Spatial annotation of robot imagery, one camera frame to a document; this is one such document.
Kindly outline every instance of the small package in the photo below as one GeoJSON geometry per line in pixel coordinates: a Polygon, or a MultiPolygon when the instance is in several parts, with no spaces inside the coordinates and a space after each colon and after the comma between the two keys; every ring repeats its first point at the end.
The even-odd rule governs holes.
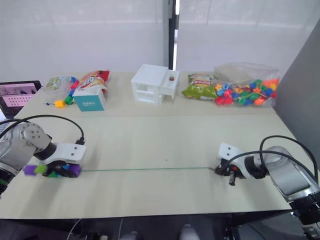
{"type": "Polygon", "coordinates": [[[209,73],[193,73],[188,75],[189,86],[182,94],[190,99],[214,100],[217,93],[214,88],[215,78],[209,73]]]}
{"type": "Polygon", "coordinates": [[[98,86],[86,89],[77,88],[72,96],[81,112],[105,110],[106,99],[102,89],[98,86]]]}

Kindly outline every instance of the green snack bag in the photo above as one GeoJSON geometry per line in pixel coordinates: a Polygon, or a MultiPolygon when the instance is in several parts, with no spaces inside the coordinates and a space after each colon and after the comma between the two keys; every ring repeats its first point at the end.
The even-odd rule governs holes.
{"type": "Polygon", "coordinates": [[[213,100],[217,98],[214,77],[210,74],[193,73],[188,75],[190,85],[182,94],[191,99],[213,100]]]}

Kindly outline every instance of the plastic bag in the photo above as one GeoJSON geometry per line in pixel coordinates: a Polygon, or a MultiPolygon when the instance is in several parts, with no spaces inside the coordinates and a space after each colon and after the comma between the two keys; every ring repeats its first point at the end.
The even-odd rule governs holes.
{"type": "Polygon", "coordinates": [[[53,103],[56,100],[65,99],[70,92],[70,87],[77,79],[73,76],[58,76],[50,78],[44,88],[45,100],[47,103],[53,103]]]}
{"type": "Polygon", "coordinates": [[[232,62],[217,66],[214,77],[223,83],[249,84],[254,80],[267,80],[278,77],[278,69],[262,64],[232,62]]]}
{"type": "Polygon", "coordinates": [[[218,66],[214,77],[217,105],[233,103],[248,106],[275,105],[280,78],[274,67],[253,63],[228,63],[218,66]]]}
{"type": "Polygon", "coordinates": [[[215,77],[209,73],[192,73],[188,75],[189,86],[182,94],[191,99],[213,100],[217,98],[214,88],[215,77]]]}

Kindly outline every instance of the black cable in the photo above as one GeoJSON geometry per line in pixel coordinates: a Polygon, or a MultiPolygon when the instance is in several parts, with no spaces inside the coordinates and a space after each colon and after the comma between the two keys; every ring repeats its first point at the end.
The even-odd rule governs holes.
{"type": "Polygon", "coordinates": [[[254,226],[252,226],[251,224],[248,224],[249,227],[254,230],[263,240],[266,240],[266,238],[262,235],[261,232],[259,232],[254,226]]]}
{"type": "Polygon", "coordinates": [[[19,121],[20,119],[9,119],[9,120],[5,120],[5,121],[2,121],[0,122],[0,125],[2,124],[7,124],[7,123],[12,123],[12,122],[17,122],[19,121]]]}
{"type": "Polygon", "coordinates": [[[290,160],[292,160],[293,162],[295,162],[297,165],[299,165],[300,167],[302,167],[315,181],[316,181],[316,178],[315,176],[312,174],[312,172],[305,166],[303,165],[301,162],[299,162],[298,160],[296,160],[294,157],[290,156],[290,155],[287,155],[285,153],[282,153],[282,152],[279,152],[279,151],[269,151],[269,150],[263,150],[263,151],[248,151],[248,152],[244,152],[244,153],[241,153],[241,154],[238,154],[234,157],[232,157],[230,160],[228,160],[228,162],[226,162],[220,169],[220,172],[223,174],[223,172],[225,170],[227,170],[228,166],[236,159],[240,158],[240,157],[243,157],[243,156],[247,156],[247,155],[250,155],[250,154],[260,154],[260,153],[263,153],[263,154],[276,154],[276,155],[281,155],[281,156],[284,156],[290,160]]]}
{"type": "Polygon", "coordinates": [[[9,127],[7,127],[5,130],[3,130],[3,132],[0,134],[0,139],[7,133],[9,132],[11,129],[13,129],[15,126],[17,126],[18,124],[22,123],[22,122],[25,122],[27,120],[30,120],[30,119],[36,119],[36,118],[45,118],[45,117],[50,117],[50,118],[58,118],[58,119],[64,119],[66,121],[69,121],[71,123],[73,123],[74,125],[76,125],[80,132],[81,132],[81,138],[84,139],[85,138],[85,134],[84,134],[84,131],[82,130],[82,128],[74,121],[72,121],[71,119],[69,118],[66,118],[66,117],[63,117],[63,116],[58,116],[58,115],[50,115],[50,114],[42,114],[42,115],[34,115],[34,116],[28,116],[28,117],[25,117],[23,119],[20,119],[20,120],[17,120],[16,122],[15,121],[12,121],[12,122],[15,122],[14,124],[10,125],[9,127]]]}
{"type": "Polygon", "coordinates": [[[317,162],[316,162],[316,158],[315,156],[312,154],[312,152],[309,150],[309,148],[307,148],[304,144],[302,144],[301,142],[299,142],[298,140],[295,140],[291,137],[288,137],[288,136],[282,136],[282,135],[271,135],[271,136],[267,136],[265,137],[261,143],[260,143],[260,148],[259,148],[259,155],[260,155],[260,159],[261,159],[261,165],[263,167],[265,167],[265,162],[264,162],[264,157],[263,157],[263,154],[262,154],[262,150],[263,150],[263,146],[264,146],[264,143],[266,140],[268,139],[272,139],[272,138],[281,138],[281,139],[287,139],[287,140],[290,140],[296,144],[298,144],[299,146],[301,146],[306,152],[307,154],[309,155],[309,157],[311,158],[311,161],[313,163],[313,170],[314,170],[314,179],[316,181],[316,183],[318,183],[318,165],[317,165],[317,162]]]}

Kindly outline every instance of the table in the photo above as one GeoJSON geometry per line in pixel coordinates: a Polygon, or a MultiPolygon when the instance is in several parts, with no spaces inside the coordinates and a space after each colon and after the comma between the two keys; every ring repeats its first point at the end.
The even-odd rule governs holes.
{"type": "MultiPolygon", "coordinates": [[[[75,77],[82,73],[72,73],[75,77]]],[[[84,130],[87,153],[78,178],[46,178],[20,173],[0,200],[3,219],[70,219],[127,216],[209,214],[288,210],[290,206],[264,179],[216,175],[220,143],[244,151],[257,150],[269,135],[293,135],[272,108],[219,107],[210,101],[186,99],[188,84],[180,73],[174,100],[159,106],[134,102],[134,73],[112,72],[105,111],[81,112],[45,105],[37,92],[17,117],[54,114],[71,118],[84,130]]],[[[79,130],[57,118],[38,118],[54,142],[75,142],[79,130]]],[[[272,139],[312,170],[306,154],[294,143],[272,139]]]]}

